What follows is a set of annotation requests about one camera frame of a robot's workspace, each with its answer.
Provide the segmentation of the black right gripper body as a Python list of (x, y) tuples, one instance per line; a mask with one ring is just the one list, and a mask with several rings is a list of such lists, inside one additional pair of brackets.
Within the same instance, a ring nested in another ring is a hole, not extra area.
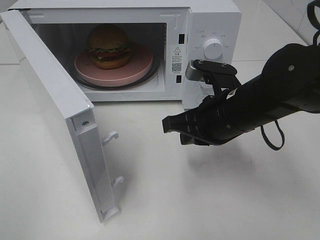
[(206, 97), (186, 114), (186, 135), (203, 136), (210, 145), (222, 145), (253, 130), (253, 87), (244, 84), (230, 92)]

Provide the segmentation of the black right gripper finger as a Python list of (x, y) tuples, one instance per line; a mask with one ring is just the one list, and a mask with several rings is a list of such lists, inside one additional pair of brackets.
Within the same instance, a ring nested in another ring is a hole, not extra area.
[(181, 113), (178, 115), (167, 116), (162, 120), (162, 128), (164, 133), (178, 132), (186, 133), (187, 132), (187, 120), (186, 114)]
[(187, 135), (180, 133), (180, 143), (182, 145), (198, 145), (198, 146), (209, 146), (210, 143), (203, 141), (203, 136), (201, 134)]

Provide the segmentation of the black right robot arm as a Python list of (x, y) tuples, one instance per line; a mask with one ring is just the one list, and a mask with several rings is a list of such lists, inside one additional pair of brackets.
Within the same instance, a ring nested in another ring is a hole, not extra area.
[(218, 146), (293, 113), (320, 111), (320, 48), (315, 45), (286, 45), (244, 84), (233, 66), (220, 62), (192, 60), (185, 75), (212, 85), (214, 94), (163, 119), (164, 132), (178, 132), (182, 145)]

